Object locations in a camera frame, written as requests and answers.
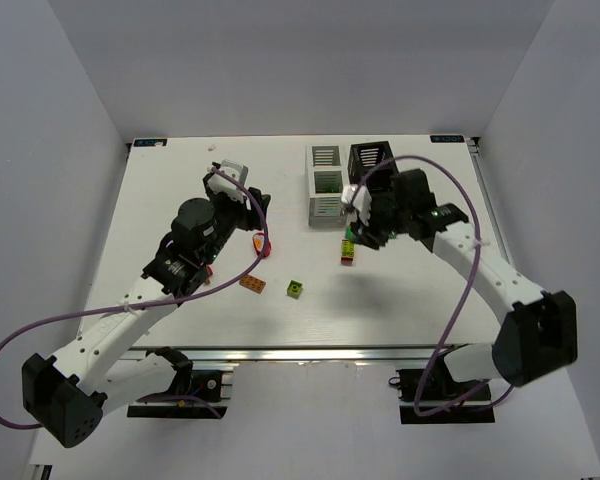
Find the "orange flat lego brick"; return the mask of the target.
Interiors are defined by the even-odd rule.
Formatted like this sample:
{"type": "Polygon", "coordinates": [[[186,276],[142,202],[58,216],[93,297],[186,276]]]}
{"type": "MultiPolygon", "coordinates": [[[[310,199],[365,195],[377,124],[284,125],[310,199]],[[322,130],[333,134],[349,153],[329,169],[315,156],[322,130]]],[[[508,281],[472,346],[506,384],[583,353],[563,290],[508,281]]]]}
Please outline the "orange flat lego brick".
{"type": "Polygon", "coordinates": [[[261,294],[266,286],[266,282],[252,275],[244,275],[239,280],[239,285],[254,293],[261,294]]]}

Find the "white slotted container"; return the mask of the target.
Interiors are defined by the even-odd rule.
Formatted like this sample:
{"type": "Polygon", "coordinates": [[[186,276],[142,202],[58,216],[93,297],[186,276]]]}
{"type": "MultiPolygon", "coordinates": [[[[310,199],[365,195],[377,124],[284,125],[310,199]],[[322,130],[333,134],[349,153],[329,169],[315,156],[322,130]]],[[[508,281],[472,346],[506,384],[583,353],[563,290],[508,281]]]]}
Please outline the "white slotted container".
{"type": "Polygon", "coordinates": [[[341,196],[348,184],[346,162],[338,145],[307,145],[305,178],[308,197],[308,225],[311,228],[340,228],[347,216],[341,196]]]}

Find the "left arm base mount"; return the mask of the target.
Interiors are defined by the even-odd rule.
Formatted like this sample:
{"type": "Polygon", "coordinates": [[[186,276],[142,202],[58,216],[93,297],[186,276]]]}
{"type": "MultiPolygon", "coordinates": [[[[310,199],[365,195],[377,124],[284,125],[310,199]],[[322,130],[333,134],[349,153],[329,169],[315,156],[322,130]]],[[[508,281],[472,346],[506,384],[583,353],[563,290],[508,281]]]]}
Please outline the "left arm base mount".
{"type": "Polygon", "coordinates": [[[128,418],[171,420],[220,420],[232,396],[233,371],[225,368],[194,367],[188,383],[154,394],[150,402],[127,408],[128,418]]]}

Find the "black slotted container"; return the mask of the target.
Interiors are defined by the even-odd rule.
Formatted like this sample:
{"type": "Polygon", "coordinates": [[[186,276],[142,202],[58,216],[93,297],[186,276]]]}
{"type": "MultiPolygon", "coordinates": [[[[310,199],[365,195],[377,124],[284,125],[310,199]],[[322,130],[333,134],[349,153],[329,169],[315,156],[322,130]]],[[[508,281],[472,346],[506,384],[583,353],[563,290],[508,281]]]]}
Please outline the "black slotted container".
{"type": "Polygon", "coordinates": [[[392,180],[399,173],[393,157],[388,141],[352,144],[347,167],[349,183],[359,185],[369,171],[389,159],[389,163],[371,174],[365,187],[372,199],[393,201],[395,195],[392,180]]]}

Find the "blue table label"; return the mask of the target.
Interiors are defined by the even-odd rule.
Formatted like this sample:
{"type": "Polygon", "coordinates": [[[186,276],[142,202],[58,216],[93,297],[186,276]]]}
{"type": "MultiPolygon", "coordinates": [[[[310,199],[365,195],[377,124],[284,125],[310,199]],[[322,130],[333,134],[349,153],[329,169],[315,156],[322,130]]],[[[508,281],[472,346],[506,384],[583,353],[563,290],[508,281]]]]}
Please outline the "blue table label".
{"type": "Polygon", "coordinates": [[[432,134],[429,136],[432,143],[464,143],[465,138],[463,135],[451,135],[451,134],[432,134]]]}
{"type": "Polygon", "coordinates": [[[136,138],[133,143],[133,148],[155,148],[164,147],[168,143],[167,138],[136,138]]]}

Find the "right blue table label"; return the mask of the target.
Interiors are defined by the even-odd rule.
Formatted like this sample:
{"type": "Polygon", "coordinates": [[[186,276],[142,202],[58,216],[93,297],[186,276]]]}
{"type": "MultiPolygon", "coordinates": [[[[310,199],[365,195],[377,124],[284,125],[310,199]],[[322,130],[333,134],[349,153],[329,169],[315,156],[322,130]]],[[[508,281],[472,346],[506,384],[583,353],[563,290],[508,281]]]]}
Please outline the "right blue table label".
{"type": "Polygon", "coordinates": [[[432,134],[429,136],[432,143],[464,143],[465,138],[463,135],[451,135],[451,134],[432,134]]]}

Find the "lime green small lego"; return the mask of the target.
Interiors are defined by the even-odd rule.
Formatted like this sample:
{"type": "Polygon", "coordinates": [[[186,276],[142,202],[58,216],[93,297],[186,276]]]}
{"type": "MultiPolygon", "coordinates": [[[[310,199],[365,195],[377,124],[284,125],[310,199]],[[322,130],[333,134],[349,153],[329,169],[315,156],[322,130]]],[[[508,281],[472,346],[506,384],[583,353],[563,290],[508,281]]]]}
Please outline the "lime green small lego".
{"type": "Polygon", "coordinates": [[[303,284],[301,282],[291,280],[286,290],[286,294],[293,298],[298,299],[303,292],[303,284]]]}

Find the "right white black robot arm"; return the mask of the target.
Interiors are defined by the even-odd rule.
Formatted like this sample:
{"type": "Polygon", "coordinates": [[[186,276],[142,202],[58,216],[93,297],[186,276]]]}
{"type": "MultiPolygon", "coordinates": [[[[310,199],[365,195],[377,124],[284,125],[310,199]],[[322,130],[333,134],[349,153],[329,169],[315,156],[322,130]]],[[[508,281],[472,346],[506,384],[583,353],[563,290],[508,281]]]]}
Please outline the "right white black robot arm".
{"type": "Polygon", "coordinates": [[[494,313],[500,324],[494,342],[458,347],[437,360],[453,381],[500,378],[521,387],[576,361],[574,299],[548,292],[482,244],[460,208],[437,203],[422,170],[390,176],[377,191],[349,185],[341,202],[356,216],[356,243],[378,250],[393,234],[410,236],[460,274],[494,313]]]}

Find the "left blue table label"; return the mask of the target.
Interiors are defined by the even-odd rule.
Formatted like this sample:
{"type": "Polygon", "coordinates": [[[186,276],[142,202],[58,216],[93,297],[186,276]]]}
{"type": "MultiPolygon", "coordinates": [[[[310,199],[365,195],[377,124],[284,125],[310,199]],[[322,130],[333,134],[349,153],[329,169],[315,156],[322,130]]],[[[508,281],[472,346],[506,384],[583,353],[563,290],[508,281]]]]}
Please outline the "left blue table label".
{"type": "Polygon", "coordinates": [[[167,138],[136,138],[133,143],[133,148],[155,148],[164,147],[168,143],[167,138]]]}

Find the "green double lego brick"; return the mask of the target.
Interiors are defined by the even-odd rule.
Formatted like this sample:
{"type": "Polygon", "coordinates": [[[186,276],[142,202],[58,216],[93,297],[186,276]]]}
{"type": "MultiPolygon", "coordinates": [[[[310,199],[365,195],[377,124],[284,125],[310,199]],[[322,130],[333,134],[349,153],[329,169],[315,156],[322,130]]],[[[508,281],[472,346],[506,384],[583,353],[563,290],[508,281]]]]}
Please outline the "green double lego brick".
{"type": "Polygon", "coordinates": [[[351,224],[345,229],[345,239],[353,244],[362,243],[362,230],[356,224],[351,224]]]}

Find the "red flower lego piece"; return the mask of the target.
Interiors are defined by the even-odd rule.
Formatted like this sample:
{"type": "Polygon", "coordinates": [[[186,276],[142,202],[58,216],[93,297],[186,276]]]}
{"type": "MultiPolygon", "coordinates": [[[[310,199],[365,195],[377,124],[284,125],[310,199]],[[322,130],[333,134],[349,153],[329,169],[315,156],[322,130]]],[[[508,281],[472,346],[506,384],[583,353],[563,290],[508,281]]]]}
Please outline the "red flower lego piece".
{"type": "Polygon", "coordinates": [[[263,258],[267,258],[270,256],[271,241],[267,239],[263,231],[259,231],[253,234],[252,245],[255,250],[255,253],[258,256],[262,256],[263,258]]]}

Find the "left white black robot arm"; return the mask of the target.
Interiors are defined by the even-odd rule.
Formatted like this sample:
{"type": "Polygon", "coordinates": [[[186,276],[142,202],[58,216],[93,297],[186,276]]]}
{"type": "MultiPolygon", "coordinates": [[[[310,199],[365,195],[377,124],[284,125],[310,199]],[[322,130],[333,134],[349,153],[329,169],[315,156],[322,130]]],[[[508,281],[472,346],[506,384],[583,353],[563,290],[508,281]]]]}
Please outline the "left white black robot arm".
{"type": "Polygon", "coordinates": [[[63,447],[93,433],[103,417],[137,400],[170,401],[191,393],[193,364],[172,347],[149,350],[118,373],[113,365],[161,319],[174,313],[208,279],[232,233],[256,230],[269,196],[250,188],[205,188],[185,201],[154,259],[123,297],[121,309],[49,357],[29,357],[22,366],[25,410],[63,447]]]}

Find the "aluminium table rail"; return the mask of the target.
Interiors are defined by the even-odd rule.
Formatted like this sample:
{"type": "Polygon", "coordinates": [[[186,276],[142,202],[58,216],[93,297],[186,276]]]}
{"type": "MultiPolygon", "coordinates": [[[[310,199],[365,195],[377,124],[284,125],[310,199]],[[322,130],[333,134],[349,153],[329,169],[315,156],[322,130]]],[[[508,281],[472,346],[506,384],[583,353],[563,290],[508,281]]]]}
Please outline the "aluminium table rail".
{"type": "Polygon", "coordinates": [[[309,361],[353,361],[353,362],[394,362],[426,361],[433,353],[427,346],[389,347],[279,347],[279,348],[237,348],[237,347],[183,347],[173,350],[181,352],[194,362],[247,361],[268,362],[309,362],[309,361]]]}

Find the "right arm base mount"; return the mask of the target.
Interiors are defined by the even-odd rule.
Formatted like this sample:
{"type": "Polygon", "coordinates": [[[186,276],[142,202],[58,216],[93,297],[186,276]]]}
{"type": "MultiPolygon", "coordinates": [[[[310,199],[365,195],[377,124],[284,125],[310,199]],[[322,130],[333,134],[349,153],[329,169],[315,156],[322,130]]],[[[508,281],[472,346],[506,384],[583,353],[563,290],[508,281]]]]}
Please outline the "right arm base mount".
{"type": "Polygon", "coordinates": [[[447,410],[431,416],[418,416],[414,410],[414,400],[422,373],[421,369],[401,369],[388,379],[388,386],[396,391],[399,399],[402,425],[493,424],[495,422],[493,408],[490,407],[492,398],[488,385],[482,385],[480,381],[457,383],[448,374],[439,371],[434,371],[427,379],[419,403],[422,411],[443,406],[467,394],[476,386],[481,386],[481,389],[447,410]]]}

